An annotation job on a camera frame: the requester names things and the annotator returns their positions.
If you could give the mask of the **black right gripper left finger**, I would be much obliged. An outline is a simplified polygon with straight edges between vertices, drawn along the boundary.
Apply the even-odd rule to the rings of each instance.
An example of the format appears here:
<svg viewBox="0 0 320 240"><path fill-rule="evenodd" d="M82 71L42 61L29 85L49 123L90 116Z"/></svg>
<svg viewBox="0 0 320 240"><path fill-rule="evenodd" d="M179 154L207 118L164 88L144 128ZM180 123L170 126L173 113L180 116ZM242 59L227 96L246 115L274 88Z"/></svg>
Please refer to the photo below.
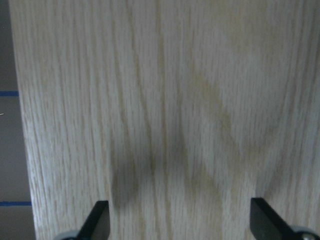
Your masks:
<svg viewBox="0 0 320 240"><path fill-rule="evenodd" d="M108 200L99 200L93 206L80 230L70 230L56 236L57 240L108 240L111 233Z"/></svg>

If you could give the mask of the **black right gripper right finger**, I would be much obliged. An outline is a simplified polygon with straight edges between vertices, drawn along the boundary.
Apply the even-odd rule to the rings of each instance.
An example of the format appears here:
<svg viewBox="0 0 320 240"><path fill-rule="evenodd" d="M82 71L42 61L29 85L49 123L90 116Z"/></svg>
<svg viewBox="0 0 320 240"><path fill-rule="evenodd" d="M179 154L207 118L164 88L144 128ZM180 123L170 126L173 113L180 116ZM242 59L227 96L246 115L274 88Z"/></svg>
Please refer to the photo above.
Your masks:
<svg viewBox="0 0 320 240"><path fill-rule="evenodd" d="M250 231L256 240L318 240L313 230L288 225L261 197L250 199Z"/></svg>

